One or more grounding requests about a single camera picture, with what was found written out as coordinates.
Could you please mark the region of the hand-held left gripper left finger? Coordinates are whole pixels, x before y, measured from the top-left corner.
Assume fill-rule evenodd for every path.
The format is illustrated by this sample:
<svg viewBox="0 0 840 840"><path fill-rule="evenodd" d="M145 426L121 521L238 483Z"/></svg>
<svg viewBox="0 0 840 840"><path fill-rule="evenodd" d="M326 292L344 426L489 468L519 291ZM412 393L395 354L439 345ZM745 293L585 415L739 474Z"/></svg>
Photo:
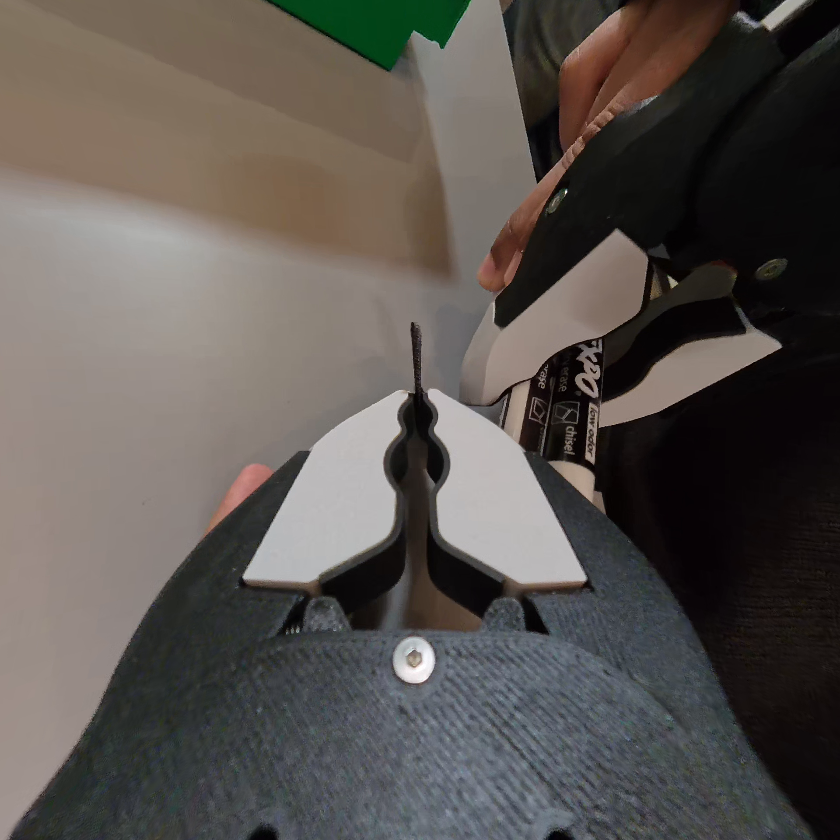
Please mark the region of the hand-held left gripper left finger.
<svg viewBox="0 0 840 840"><path fill-rule="evenodd" d="M347 613L399 582L406 561L406 421L396 391L342 421L310 448L242 581L324 595Z"/></svg>

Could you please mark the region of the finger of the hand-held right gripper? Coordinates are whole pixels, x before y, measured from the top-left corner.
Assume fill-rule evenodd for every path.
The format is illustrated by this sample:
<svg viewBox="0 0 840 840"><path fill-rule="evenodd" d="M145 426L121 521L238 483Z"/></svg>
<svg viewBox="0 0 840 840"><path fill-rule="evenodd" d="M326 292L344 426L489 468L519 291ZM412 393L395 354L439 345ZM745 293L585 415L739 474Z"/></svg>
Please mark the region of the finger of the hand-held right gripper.
<svg viewBox="0 0 840 840"><path fill-rule="evenodd" d="M602 427L660 413L781 348L735 301L736 277L713 262L648 304L644 289L624 279L601 282L598 308L612 329L605 336Z"/></svg>
<svg viewBox="0 0 840 840"><path fill-rule="evenodd" d="M496 295L465 353L459 400L492 405L556 353L635 318L647 273L648 254L615 230L506 327L495 323Z"/></svg>

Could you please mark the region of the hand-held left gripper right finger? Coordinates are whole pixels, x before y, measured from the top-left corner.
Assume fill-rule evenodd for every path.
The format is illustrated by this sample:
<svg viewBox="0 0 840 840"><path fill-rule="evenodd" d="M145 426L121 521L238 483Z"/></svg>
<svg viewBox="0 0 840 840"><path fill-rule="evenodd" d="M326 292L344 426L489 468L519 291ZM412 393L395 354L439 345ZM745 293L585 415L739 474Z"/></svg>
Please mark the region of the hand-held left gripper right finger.
<svg viewBox="0 0 840 840"><path fill-rule="evenodd" d="M583 565L522 448L436 388L423 396L423 418L434 585L477 616L502 596L585 586Z"/></svg>

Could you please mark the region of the black dry-erase marker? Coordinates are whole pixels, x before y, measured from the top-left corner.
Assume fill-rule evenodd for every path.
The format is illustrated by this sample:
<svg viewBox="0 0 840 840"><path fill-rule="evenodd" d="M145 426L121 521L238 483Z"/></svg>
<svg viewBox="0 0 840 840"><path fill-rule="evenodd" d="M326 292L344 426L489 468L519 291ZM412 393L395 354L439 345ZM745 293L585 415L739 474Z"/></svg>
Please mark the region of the black dry-erase marker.
<svg viewBox="0 0 840 840"><path fill-rule="evenodd" d="M603 341L574 344L555 357L543 457L584 499L596 503L595 456L603 386Z"/></svg>
<svg viewBox="0 0 840 840"><path fill-rule="evenodd" d="M548 360L530 380L504 395L500 427L526 452L543 454L555 372L556 363Z"/></svg>

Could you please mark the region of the person's right hand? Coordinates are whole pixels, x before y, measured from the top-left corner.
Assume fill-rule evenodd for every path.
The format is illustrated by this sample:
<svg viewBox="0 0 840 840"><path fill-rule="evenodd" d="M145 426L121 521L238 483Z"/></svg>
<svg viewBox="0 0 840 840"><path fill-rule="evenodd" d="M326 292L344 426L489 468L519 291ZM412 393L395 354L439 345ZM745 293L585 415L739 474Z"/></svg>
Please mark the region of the person's right hand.
<svg viewBox="0 0 840 840"><path fill-rule="evenodd" d="M627 2L576 47L559 76L563 157L509 217L478 269L499 292L515 277L532 231L561 177L618 114L679 79L739 10L735 1Z"/></svg>

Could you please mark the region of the green plastic bin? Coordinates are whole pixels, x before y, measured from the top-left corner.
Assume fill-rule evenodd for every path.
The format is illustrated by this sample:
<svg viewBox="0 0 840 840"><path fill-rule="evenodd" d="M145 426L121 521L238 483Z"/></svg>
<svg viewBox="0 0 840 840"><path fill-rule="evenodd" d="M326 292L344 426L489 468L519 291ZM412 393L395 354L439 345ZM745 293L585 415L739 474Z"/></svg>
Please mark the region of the green plastic bin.
<svg viewBox="0 0 840 840"><path fill-rule="evenodd" d="M273 1L274 6L386 70L414 34L445 47L469 1Z"/></svg>

